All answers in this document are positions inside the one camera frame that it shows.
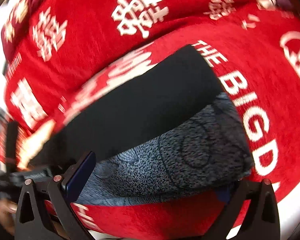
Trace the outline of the person's left hand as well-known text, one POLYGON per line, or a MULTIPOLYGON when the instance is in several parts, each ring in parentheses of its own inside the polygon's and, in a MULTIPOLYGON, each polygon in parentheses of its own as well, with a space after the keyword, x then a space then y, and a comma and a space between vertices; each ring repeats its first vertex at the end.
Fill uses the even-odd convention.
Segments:
POLYGON ((11 235, 14 236, 15 224, 13 214, 17 211, 17 204, 3 198, 0 200, 0 224, 11 235))

